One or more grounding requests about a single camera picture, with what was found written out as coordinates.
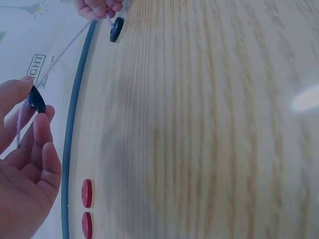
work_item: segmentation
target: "finger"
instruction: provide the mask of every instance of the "finger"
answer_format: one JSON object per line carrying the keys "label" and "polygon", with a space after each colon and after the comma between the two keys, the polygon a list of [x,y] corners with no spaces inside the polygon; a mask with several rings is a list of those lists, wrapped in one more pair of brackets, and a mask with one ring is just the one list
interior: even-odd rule
{"label": "finger", "polygon": [[88,20],[97,20],[99,17],[88,6],[79,11],[80,16]]}
{"label": "finger", "polygon": [[[50,105],[47,105],[45,114],[47,115],[49,121],[51,122],[54,117],[54,108]],[[8,154],[8,156],[5,158],[5,160],[7,160],[12,166],[16,167],[19,170],[21,170],[26,164],[30,162],[30,157],[32,153],[33,143],[34,143],[33,125],[34,125],[34,122],[26,131],[19,146],[10,154]]]}
{"label": "finger", "polygon": [[123,4],[121,4],[119,2],[114,2],[113,6],[112,6],[112,10],[115,12],[122,10],[122,8],[123,8]]}
{"label": "finger", "polygon": [[31,92],[33,78],[24,76],[21,80],[9,80],[0,85],[0,112],[6,116],[15,105],[25,100]]}
{"label": "finger", "polygon": [[107,14],[109,15],[110,18],[115,17],[115,12],[112,9],[108,9]]}
{"label": "finger", "polygon": [[48,142],[53,142],[50,122],[45,114],[39,114],[33,124],[34,143],[30,161],[22,168],[25,176],[34,183],[40,179],[43,169],[42,148]]}
{"label": "finger", "polygon": [[37,185],[46,194],[52,206],[59,192],[62,175],[61,163],[52,142],[43,146],[42,159],[43,170]]}
{"label": "finger", "polygon": [[[0,154],[2,154],[11,145],[12,141],[16,137],[19,112],[20,109],[4,121],[4,130],[0,136]],[[34,113],[35,110],[29,104],[26,104],[23,118],[21,119],[21,129],[26,126]]]}
{"label": "finger", "polygon": [[104,0],[85,0],[85,3],[98,17],[103,17],[106,14],[107,7]]}

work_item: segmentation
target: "wood grain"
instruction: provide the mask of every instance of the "wood grain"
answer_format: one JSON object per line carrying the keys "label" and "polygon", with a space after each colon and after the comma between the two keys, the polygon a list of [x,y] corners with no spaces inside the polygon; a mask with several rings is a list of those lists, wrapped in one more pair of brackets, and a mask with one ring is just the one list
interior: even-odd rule
{"label": "wood grain", "polygon": [[319,238],[314,0],[133,0],[99,23],[70,169],[70,233],[94,180],[94,238]]}

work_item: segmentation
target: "white paper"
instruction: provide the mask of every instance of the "white paper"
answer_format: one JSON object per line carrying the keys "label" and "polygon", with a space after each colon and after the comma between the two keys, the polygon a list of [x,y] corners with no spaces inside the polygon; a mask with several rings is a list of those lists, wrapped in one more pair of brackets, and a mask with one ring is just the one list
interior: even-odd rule
{"label": "white paper", "polygon": [[[86,23],[71,0],[0,0],[0,83],[26,74],[32,74],[35,82],[40,80],[54,58]],[[72,86],[87,31],[88,28],[56,64],[44,89],[40,89],[46,104],[56,110],[51,129],[61,161]],[[1,158],[15,147],[16,140]],[[34,238],[62,238],[60,192]]]}

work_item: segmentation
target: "button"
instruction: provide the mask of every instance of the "button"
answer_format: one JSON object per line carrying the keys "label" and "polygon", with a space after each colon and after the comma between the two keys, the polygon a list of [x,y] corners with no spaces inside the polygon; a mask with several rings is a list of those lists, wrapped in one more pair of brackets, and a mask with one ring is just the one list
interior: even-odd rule
{"label": "button", "polygon": [[31,92],[28,96],[28,102],[32,108],[39,113],[44,113],[46,110],[45,102],[35,86],[32,86]]}
{"label": "button", "polygon": [[116,40],[119,38],[123,25],[124,25],[124,19],[121,17],[118,17],[115,20],[113,27],[111,29],[111,33],[110,33],[111,42],[116,42]]}

